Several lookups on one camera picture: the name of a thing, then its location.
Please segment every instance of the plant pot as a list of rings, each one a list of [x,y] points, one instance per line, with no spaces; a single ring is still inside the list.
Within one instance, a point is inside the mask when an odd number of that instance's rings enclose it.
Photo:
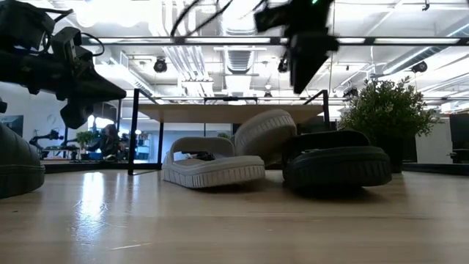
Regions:
[[[404,157],[404,139],[392,136],[377,136],[376,146],[381,147],[388,154],[391,162],[391,172],[402,172],[402,159]]]
[[[88,161],[89,160],[89,154],[88,153],[80,154],[80,156],[81,156],[82,161]]]

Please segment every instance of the green plant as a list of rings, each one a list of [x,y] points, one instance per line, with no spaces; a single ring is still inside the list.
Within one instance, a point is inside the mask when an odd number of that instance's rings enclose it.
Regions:
[[[440,120],[434,109],[426,109],[423,95],[408,85],[410,77],[397,84],[393,81],[365,81],[358,97],[342,113],[340,128],[365,133],[372,141],[376,136],[405,138],[428,135]]]
[[[95,135],[91,131],[83,131],[76,134],[76,141],[80,144],[81,148],[84,148],[94,138]]]
[[[218,137],[222,137],[222,138],[225,138],[225,139],[229,139],[229,136],[227,133],[218,133]]]

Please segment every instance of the wooden floor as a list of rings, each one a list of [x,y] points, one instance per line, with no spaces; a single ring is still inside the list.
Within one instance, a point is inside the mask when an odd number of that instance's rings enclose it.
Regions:
[[[387,186],[299,197],[281,176],[191,191],[156,173],[46,175],[0,200],[0,263],[328,264],[469,261],[469,178],[405,172]]]

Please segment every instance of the black metal table frame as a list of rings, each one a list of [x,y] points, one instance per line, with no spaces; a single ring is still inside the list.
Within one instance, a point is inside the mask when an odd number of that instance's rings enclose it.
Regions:
[[[135,161],[135,148],[136,148],[136,130],[137,130],[137,120],[139,115],[139,99],[140,94],[151,100],[154,104],[158,104],[156,100],[148,95],[145,91],[140,89],[133,90],[133,109],[132,109],[132,123],[130,126],[130,146],[129,146],[129,162],[128,162],[128,174],[133,175],[134,170],[136,169]],[[327,90],[321,90],[313,97],[309,98],[303,105],[307,105],[313,100],[317,99],[322,95],[322,110],[324,111],[324,126],[326,129],[330,129],[330,120],[329,120],[329,96]],[[223,100],[223,101],[238,101],[238,100],[254,100],[257,104],[257,97],[207,97],[204,98],[204,104],[209,100]],[[207,127],[204,123],[204,136],[206,136]],[[160,122],[160,132],[158,136],[158,159],[157,163],[154,164],[154,169],[161,169],[161,156],[163,152],[163,135],[164,135],[164,122]]]

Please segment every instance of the ceiling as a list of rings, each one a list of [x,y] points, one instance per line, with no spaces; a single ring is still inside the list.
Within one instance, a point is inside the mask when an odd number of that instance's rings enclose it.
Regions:
[[[63,20],[56,30],[72,25],[96,37],[167,36],[177,15],[189,4],[185,0],[28,2],[41,7],[73,8],[75,14]],[[254,36],[253,16],[249,10],[256,2],[249,2],[250,4],[246,4],[247,1],[234,0],[226,14],[196,35]],[[282,2],[285,1],[271,1],[273,5]],[[203,1],[190,13],[178,34],[188,31],[213,14],[214,3],[213,0]],[[446,37],[469,23],[469,6],[466,0],[430,1],[427,11],[422,11],[423,6],[424,0],[337,0],[330,12],[330,33],[342,37]],[[270,30],[262,35],[281,36],[281,30]],[[157,97],[263,96],[266,87],[273,97],[297,96],[289,86],[289,74],[277,71],[279,58],[284,52],[282,47],[245,47],[244,51],[233,51],[233,48],[225,51],[224,47],[213,46],[108,46],[106,49],[107,52],[97,58],[98,72],[123,89],[136,88],[135,79],[132,78],[136,76]],[[381,74],[389,65],[408,60],[421,50],[422,47],[343,47],[321,67],[301,96],[314,95],[321,89],[328,89],[331,97],[341,97],[344,89],[360,87],[370,74]],[[121,54],[128,58],[128,63],[127,60],[121,60]],[[469,95],[469,75],[465,75],[469,65],[468,54],[467,48],[446,48],[424,58],[428,64],[425,73],[414,74],[407,67],[382,78],[399,80],[411,76],[411,84],[425,92],[426,97],[462,97]],[[165,73],[156,73],[152,69],[157,57],[166,58],[168,70]],[[123,66],[113,66],[110,61]],[[272,100],[264,103],[280,102]],[[284,100],[282,103],[301,101]],[[129,106],[129,102],[124,103],[124,107]],[[469,101],[451,103],[449,109],[454,111],[461,108],[469,108]]]

